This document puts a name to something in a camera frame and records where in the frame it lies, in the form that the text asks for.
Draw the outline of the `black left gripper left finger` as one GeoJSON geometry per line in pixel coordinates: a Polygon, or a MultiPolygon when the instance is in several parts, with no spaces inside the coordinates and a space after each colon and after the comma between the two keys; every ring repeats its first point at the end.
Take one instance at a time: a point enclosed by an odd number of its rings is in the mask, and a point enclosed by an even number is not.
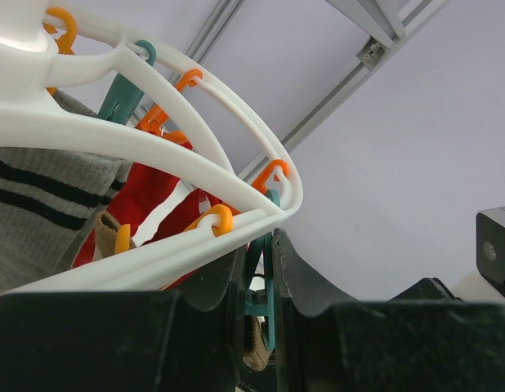
{"type": "Polygon", "coordinates": [[[171,391],[233,391],[244,351],[246,247],[177,286],[170,332],[171,391]]]}

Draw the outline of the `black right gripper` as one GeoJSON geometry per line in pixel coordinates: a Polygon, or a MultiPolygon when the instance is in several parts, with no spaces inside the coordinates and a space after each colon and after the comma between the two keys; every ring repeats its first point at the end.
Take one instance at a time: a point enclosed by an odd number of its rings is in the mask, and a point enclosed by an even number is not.
{"type": "Polygon", "coordinates": [[[392,301],[460,301],[438,278],[422,278],[392,301]]]}

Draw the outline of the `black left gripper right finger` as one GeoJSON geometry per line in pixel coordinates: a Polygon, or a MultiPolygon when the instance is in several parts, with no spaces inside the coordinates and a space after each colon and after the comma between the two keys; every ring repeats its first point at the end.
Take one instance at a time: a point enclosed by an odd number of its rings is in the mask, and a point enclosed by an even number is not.
{"type": "Polygon", "coordinates": [[[345,391],[346,376],[333,308],[355,298],[307,263],[283,229],[270,246],[279,391],[345,391]]]}

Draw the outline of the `orange clothes peg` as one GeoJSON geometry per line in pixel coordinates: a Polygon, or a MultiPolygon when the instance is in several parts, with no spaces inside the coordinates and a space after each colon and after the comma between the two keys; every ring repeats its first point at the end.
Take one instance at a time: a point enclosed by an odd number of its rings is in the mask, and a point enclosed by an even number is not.
{"type": "Polygon", "coordinates": [[[188,225],[184,232],[197,229],[200,224],[208,225],[215,237],[228,234],[234,228],[234,217],[232,211],[224,204],[217,204],[210,207],[199,218],[188,225]]]}

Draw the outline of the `cream brown sock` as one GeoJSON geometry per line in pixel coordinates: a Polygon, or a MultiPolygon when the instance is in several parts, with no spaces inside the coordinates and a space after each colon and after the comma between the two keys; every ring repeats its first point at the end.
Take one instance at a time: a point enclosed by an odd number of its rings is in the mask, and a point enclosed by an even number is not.
{"type": "Polygon", "coordinates": [[[121,225],[107,211],[100,212],[95,218],[95,249],[93,261],[132,250],[136,247],[131,235],[131,225],[121,225]]]}

